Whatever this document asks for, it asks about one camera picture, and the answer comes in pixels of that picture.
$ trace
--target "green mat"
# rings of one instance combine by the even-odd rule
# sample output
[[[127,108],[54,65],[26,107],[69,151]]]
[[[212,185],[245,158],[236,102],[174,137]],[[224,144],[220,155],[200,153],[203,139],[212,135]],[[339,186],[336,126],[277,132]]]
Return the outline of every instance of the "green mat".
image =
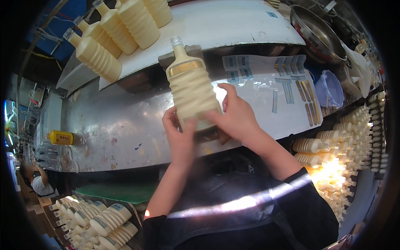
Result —
[[[131,204],[149,201],[158,183],[102,183],[91,184],[75,190],[76,193],[117,200]]]

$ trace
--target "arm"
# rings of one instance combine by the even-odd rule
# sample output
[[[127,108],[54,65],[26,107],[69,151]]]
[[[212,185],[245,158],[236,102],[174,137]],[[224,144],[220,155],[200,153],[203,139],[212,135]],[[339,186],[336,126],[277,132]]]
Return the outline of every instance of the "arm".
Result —
[[[43,184],[46,185],[47,182],[48,182],[48,177],[47,177],[46,172],[45,172],[41,167],[39,167],[39,166],[36,164],[36,159],[33,161],[33,165],[34,165],[34,166],[36,167],[36,169],[39,171],[40,176],[42,177],[42,182],[43,182]]]
[[[250,104],[238,97],[235,87],[227,83],[218,86],[227,91],[222,102],[225,115],[209,111],[207,118],[258,154],[274,178],[283,181],[297,173],[301,164],[260,128]]]
[[[175,107],[170,108],[162,118],[170,145],[172,162],[149,201],[145,219],[169,214],[182,194],[194,160],[193,135],[196,121],[188,120],[185,131],[180,133],[176,125],[178,119],[175,111]]]

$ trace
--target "white shirt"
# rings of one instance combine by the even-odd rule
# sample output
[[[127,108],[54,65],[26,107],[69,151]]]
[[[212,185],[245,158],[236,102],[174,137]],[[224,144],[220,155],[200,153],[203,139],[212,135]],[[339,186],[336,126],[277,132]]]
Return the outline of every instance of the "white shirt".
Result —
[[[40,196],[44,196],[46,198],[52,198],[56,197],[59,195],[58,190],[56,189],[55,193],[53,187],[50,185],[50,183],[47,183],[46,185],[43,184],[42,177],[37,176],[33,179],[32,183],[30,184],[33,188],[33,190]]]

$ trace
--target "stainless steel bowl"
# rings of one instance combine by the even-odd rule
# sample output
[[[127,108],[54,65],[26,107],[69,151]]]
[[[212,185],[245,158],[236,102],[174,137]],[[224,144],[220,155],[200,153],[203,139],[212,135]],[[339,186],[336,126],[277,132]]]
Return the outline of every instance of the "stainless steel bowl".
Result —
[[[339,64],[347,60],[338,36],[316,14],[293,4],[290,22],[306,42],[307,54],[319,63]]]

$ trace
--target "person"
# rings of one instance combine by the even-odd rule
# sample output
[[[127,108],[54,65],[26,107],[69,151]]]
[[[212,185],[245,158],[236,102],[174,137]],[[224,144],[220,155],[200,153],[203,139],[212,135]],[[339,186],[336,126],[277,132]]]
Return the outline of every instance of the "person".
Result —
[[[63,187],[57,184],[57,175],[47,174],[36,164],[36,159],[33,164],[21,163],[20,174],[25,184],[32,188],[39,197],[53,198],[63,193],[63,191],[59,193],[59,189],[63,190]]]
[[[322,249],[336,242],[339,223],[305,168],[259,127],[233,85],[218,86],[227,91],[225,114],[206,118],[258,154],[271,176],[234,171],[186,184],[196,121],[181,133],[170,108],[162,123],[172,161],[145,212],[144,249]]]

